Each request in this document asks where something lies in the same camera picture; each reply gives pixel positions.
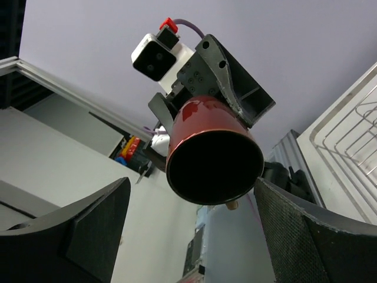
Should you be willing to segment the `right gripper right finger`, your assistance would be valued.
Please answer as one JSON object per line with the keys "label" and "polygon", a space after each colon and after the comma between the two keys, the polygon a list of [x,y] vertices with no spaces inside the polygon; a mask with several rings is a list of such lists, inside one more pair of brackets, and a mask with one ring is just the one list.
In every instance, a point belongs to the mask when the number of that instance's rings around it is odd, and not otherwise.
{"label": "right gripper right finger", "polygon": [[376,226],[260,178],[257,208],[277,282],[376,282]]}

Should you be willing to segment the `brown ceramic mug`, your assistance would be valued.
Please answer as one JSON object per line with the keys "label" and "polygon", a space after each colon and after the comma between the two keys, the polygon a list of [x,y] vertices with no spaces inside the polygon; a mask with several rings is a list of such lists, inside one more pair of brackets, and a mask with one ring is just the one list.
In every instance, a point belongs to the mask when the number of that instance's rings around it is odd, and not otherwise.
{"label": "brown ceramic mug", "polygon": [[168,184],[179,197],[198,205],[233,202],[263,169],[260,147],[221,101],[193,97],[179,110],[166,161]]}

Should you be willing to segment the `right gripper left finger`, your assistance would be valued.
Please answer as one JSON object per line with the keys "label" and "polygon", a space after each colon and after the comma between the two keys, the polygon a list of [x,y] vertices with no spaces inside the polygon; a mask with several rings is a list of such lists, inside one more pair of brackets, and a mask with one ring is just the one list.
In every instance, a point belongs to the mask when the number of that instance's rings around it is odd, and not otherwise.
{"label": "right gripper left finger", "polygon": [[1,282],[110,282],[130,193],[124,177],[1,231]]}

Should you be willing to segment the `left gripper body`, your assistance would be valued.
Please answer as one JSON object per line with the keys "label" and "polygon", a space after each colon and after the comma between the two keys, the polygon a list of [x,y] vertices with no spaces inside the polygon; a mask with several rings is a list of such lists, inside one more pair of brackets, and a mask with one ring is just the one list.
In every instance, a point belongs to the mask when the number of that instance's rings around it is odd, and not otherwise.
{"label": "left gripper body", "polygon": [[168,108],[180,108],[191,97],[216,96],[220,92],[215,75],[197,52],[173,74],[177,83],[166,98]]}

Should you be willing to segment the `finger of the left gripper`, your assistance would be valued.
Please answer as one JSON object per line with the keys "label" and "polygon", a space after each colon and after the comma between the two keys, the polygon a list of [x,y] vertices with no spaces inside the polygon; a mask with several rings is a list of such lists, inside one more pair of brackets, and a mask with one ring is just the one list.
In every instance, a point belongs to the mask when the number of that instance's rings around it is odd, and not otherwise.
{"label": "finger of the left gripper", "polygon": [[156,93],[148,103],[148,107],[157,117],[158,123],[150,130],[152,137],[143,148],[150,162],[162,172],[166,171],[168,144],[177,109],[162,93]]}
{"label": "finger of the left gripper", "polygon": [[276,104],[215,36],[205,35],[196,52],[211,69],[222,96],[246,127],[253,127]]}

